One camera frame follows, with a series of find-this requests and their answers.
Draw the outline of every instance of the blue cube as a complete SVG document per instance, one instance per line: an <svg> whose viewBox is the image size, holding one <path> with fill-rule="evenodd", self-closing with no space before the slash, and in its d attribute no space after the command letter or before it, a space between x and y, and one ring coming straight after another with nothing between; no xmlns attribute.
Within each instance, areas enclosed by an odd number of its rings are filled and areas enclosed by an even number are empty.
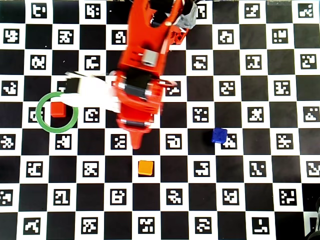
<svg viewBox="0 0 320 240"><path fill-rule="evenodd" d="M216 127L213 129L211 142L217 144L224 144L227 141L227 129Z"/></svg>

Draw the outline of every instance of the orange cube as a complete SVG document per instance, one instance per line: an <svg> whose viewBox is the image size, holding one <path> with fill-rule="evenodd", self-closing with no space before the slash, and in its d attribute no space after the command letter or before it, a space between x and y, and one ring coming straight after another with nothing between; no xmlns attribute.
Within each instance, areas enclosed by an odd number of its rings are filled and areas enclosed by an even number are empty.
<svg viewBox="0 0 320 240"><path fill-rule="evenodd" d="M153 161L144 161L144 160L139 161L138 173L140 175L151 176L153 173L153 169L154 169Z"/></svg>

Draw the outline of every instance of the small cube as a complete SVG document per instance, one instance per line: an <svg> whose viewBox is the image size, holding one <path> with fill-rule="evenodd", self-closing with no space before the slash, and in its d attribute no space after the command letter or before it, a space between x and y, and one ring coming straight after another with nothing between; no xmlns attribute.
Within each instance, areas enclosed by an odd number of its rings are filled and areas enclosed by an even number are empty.
<svg viewBox="0 0 320 240"><path fill-rule="evenodd" d="M151 176L154 169L153 161L139 161L138 174Z"/></svg>
<svg viewBox="0 0 320 240"><path fill-rule="evenodd" d="M224 144L227 141L227 129L216 127L213 129L211 142L217 144Z"/></svg>
<svg viewBox="0 0 320 240"><path fill-rule="evenodd" d="M67 116L67 106L63 102L51 102L51 116L53 118L65 118Z"/></svg>

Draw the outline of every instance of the green ring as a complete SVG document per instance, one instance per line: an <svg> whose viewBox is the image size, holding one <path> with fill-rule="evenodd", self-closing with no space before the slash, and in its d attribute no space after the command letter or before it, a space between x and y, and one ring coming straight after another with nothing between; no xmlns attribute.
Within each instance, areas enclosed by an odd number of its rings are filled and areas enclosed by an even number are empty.
<svg viewBox="0 0 320 240"><path fill-rule="evenodd" d="M61 94L63 94L63 92L56 91L56 92L50 92L47 95L44 95L40 99L40 101L39 101L39 103L38 103L38 105L36 106L36 109L35 109L35 116L36 116L37 122L40 124L40 126L44 130L46 130L49 133L54 133L54 134L64 133L64 132L68 131L69 129L71 129L76 124L76 122L78 120L79 110L78 110L77 107L73 107L72 118L71 118L70 122L67 125L63 126L63 127L58 127L58 128L51 127L48 124L46 124L45 121L42 119L41 109L44 106L45 102L48 101L51 98L60 97Z"/></svg>

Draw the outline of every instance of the black and white checkerboard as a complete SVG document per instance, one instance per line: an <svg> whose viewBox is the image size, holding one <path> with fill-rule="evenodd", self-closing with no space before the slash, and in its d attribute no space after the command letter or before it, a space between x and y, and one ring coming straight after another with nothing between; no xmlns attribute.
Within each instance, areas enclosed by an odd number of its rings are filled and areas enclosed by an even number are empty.
<svg viewBox="0 0 320 240"><path fill-rule="evenodd" d="M139 150L95 106L63 134L42 130L35 108L66 71L117 67L130 7L0 1L0 239L303 239L320 196L319 2L200 2ZM72 109L51 118L47 102L42 115L59 127ZM211 144L214 127L225 144Z"/></svg>

